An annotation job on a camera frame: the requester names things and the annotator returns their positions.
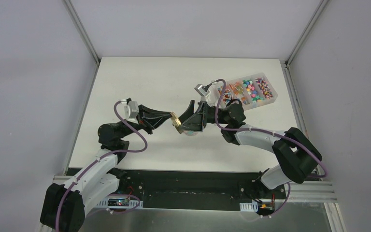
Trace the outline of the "clear plastic jar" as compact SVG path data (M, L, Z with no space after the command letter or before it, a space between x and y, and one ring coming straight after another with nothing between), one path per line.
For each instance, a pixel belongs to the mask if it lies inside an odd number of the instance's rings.
M184 130L183 131L183 134L186 135L186 136L197 136L198 134L201 134L200 131L188 131L188 130Z

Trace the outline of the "clear plastic scoop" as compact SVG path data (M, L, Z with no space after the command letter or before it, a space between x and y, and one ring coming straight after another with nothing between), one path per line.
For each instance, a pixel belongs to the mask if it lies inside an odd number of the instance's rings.
M205 101L209 106L216 105L218 102L218 97L214 91L208 90L207 95L205 96Z

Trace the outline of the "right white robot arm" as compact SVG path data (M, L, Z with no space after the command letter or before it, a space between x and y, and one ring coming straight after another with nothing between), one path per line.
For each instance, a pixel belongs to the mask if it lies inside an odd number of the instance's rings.
M231 144L260 148L273 153L278 165L260 173L253 182L257 196L267 198L279 185L289 182L301 184L321 164L322 155L308 138L297 128L273 132L255 128L245 123L243 105L240 100L231 100L225 108L209 106L199 102L194 110L194 101L180 115L179 130L202 132L208 123L221 129L223 138Z

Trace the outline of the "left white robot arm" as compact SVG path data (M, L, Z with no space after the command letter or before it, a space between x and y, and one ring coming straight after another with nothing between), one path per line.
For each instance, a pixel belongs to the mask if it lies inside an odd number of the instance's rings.
M94 159L62 184L52 183L45 193L40 223L57 232L77 232L87 214L107 195L123 195L128 182L124 171L115 166L127 153L140 153L148 143L140 130L153 130L173 117L172 112L157 111L127 100L124 119L117 111L118 122L99 126L101 145Z

